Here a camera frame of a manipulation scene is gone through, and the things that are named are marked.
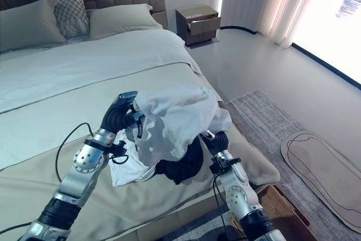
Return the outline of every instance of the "bedside table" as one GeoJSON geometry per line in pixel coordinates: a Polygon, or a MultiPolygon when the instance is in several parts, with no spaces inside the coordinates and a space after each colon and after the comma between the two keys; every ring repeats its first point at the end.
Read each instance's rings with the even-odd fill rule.
{"type": "Polygon", "coordinates": [[[209,6],[194,6],[175,10],[177,35],[186,45],[210,40],[221,25],[218,12],[209,6]]]}

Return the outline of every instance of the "black cloth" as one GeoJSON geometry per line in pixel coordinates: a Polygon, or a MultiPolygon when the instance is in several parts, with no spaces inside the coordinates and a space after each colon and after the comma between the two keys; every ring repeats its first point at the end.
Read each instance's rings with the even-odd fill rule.
{"type": "Polygon", "coordinates": [[[188,145],[186,155],[179,161],[160,160],[155,174],[165,174],[176,185],[195,176],[203,165],[203,150],[198,137],[188,145]]]}

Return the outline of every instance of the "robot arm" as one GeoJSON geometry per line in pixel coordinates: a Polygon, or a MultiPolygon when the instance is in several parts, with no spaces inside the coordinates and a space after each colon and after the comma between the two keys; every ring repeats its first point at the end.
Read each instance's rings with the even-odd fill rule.
{"type": "MultiPolygon", "coordinates": [[[[125,153],[124,144],[114,145],[119,130],[138,124],[142,136],[143,117],[133,104],[136,91],[120,94],[105,113],[100,129],[93,139],[86,139],[75,154],[73,165],[39,218],[32,222],[20,241],[65,241],[70,228],[95,188],[100,172],[113,157],[125,153]]],[[[203,141],[214,156],[210,167],[217,174],[226,192],[227,205],[239,219],[250,241],[285,241],[281,232],[268,219],[251,188],[240,159],[227,151],[224,132],[206,132],[203,141]]]]}
{"type": "Polygon", "coordinates": [[[135,122],[138,131],[142,129],[139,123],[143,114],[133,105],[136,95],[136,91],[120,94],[109,107],[100,129],[94,138],[84,141],[84,146],[74,156],[69,173],[20,241],[67,239],[71,226],[95,188],[100,172],[108,164],[109,154],[119,157],[125,153],[124,144],[113,144],[117,132],[135,122]]]}
{"type": "Polygon", "coordinates": [[[227,151],[228,138],[224,132],[217,135],[206,131],[202,139],[213,155],[210,170],[220,177],[226,202],[235,214],[249,241],[285,241],[282,233],[276,229],[262,206],[258,196],[251,188],[240,159],[234,159],[227,151]]]}

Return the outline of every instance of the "floor mat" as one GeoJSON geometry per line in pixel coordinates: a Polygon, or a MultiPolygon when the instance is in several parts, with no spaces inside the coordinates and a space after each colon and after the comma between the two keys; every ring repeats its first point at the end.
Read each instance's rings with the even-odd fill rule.
{"type": "Polygon", "coordinates": [[[230,240],[244,237],[235,228],[230,226],[231,212],[223,205],[163,236],[157,241],[217,241],[219,235],[224,233],[221,214],[226,225],[227,237],[230,240]]]}
{"type": "Polygon", "coordinates": [[[323,203],[348,227],[361,233],[361,171],[310,131],[287,137],[281,153],[323,203]]]}
{"type": "Polygon", "coordinates": [[[279,170],[277,184],[290,201],[310,221],[310,230],[319,241],[361,240],[308,188],[284,161],[282,141],[305,128],[260,90],[233,99],[225,105],[233,123],[279,170]]]}

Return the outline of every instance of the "gray pillow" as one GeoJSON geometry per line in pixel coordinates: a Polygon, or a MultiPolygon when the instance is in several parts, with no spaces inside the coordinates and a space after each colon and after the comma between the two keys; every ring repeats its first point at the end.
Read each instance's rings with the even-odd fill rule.
{"type": "Polygon", "coordinates": [[[39,0],[0,12],[0,52],[52,47],[66,42],[56,26],[58,0],[39,0]]]}
{"type": "Polygon", "coordinates": [[[54,14],[61,34],[69,39],[89,34],[89,18],[84,0],[60,0],[54,14]]]}
{"type": "Polygon", "coordinates": [[[91,10],[90,40],[98,40],[127,31],[163,28],[150,14],[148,4],[119,5],[91,10]]]}

